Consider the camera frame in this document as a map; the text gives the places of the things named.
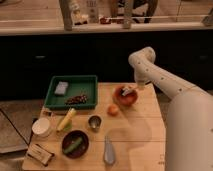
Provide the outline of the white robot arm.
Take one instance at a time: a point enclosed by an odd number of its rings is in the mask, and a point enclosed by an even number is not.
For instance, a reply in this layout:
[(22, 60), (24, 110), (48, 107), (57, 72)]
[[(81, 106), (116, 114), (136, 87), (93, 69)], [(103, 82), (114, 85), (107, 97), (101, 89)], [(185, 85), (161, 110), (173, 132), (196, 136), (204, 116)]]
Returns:
[(166, 118), (165, 171), (213, 171), (213, 96), (154, 64), (152, 47), (133, 52), (135, 82), (151, 81), (171, 101)]

